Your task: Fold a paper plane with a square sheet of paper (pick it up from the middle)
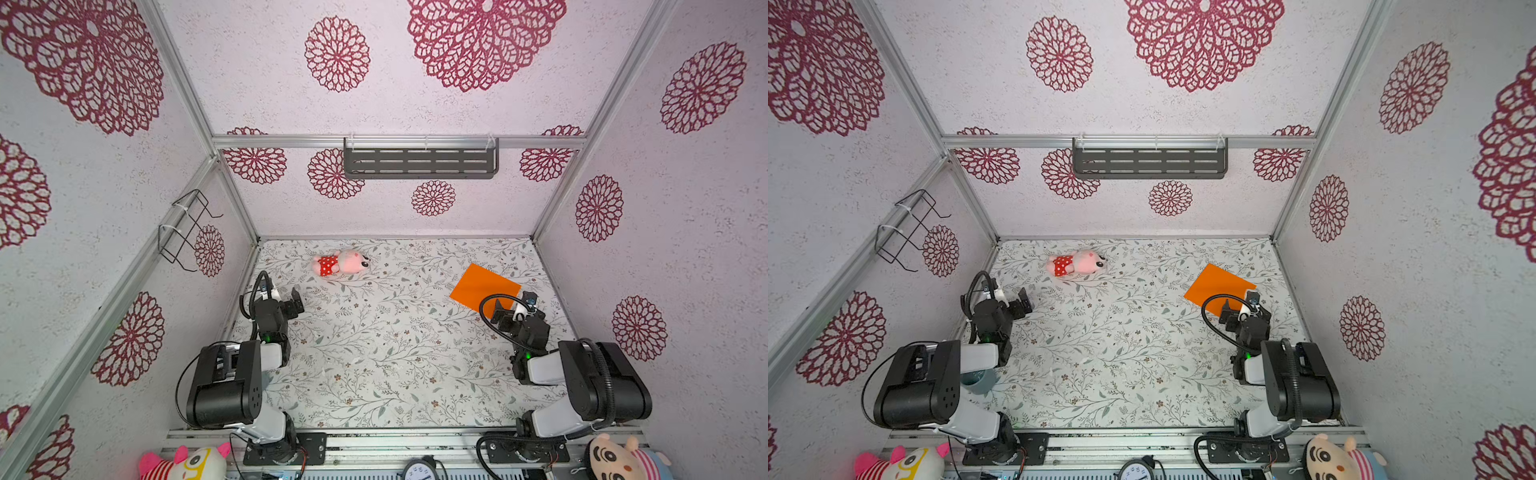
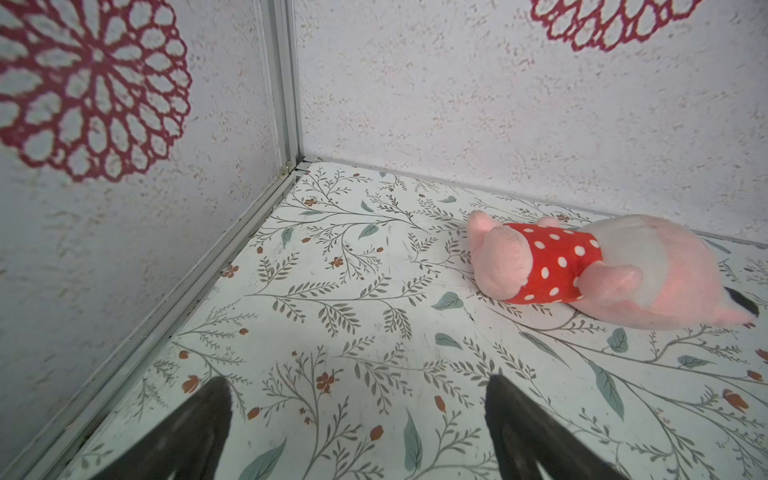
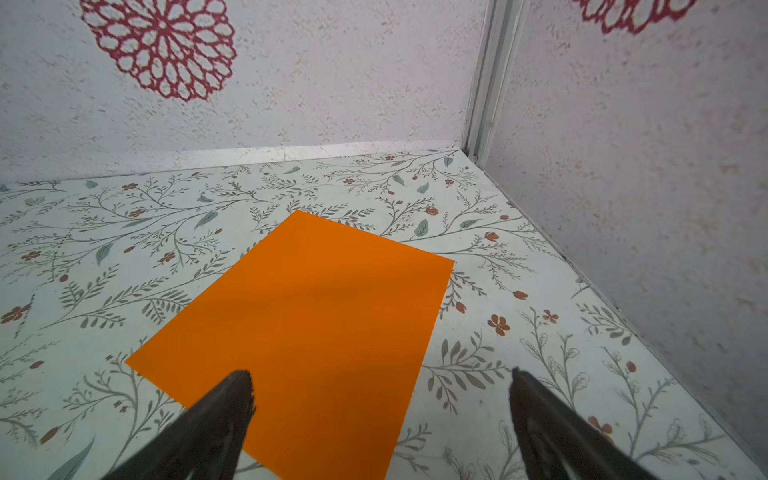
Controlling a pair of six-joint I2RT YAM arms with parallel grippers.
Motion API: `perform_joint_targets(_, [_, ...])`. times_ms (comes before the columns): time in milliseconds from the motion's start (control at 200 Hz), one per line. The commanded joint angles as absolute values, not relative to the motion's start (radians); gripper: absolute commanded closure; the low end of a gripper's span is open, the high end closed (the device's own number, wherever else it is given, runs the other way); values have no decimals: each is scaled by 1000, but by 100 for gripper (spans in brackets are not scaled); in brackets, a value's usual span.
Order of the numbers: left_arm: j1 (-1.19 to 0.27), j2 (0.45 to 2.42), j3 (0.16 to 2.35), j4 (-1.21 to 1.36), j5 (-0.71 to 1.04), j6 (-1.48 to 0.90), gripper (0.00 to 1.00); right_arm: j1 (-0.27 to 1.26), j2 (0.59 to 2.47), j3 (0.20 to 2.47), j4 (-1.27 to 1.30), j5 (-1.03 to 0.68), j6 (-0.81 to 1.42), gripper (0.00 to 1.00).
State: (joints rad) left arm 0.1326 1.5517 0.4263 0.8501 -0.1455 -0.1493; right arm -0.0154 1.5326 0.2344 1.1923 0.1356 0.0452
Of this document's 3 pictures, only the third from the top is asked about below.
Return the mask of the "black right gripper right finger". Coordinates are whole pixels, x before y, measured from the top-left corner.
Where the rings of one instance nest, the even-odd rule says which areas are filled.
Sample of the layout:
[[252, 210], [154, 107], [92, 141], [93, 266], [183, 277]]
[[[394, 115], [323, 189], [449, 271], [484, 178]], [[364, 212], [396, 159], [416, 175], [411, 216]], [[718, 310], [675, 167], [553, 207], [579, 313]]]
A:
[[530, 479], [653, 480], [529, 372], [512, 371], [509, 403]]

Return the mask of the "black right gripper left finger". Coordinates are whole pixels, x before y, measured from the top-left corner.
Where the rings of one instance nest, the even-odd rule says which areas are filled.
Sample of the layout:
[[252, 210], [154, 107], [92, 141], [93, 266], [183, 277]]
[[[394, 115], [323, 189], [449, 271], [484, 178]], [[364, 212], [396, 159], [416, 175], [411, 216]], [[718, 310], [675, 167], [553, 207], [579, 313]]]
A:
[[105, 477], [232, 479], [254, 412], [251, 375], [236, 370]]

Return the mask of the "orange square paper sheet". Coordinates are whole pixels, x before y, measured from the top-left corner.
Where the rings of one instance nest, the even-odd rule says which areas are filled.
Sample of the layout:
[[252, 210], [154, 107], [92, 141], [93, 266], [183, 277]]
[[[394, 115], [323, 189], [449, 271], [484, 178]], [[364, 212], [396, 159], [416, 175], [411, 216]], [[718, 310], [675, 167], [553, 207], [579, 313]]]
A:
[[296, 212], [128, 363], [187, 407], [246, 370], [248, 455], [282, 479], [382, 479], [452, 270]]

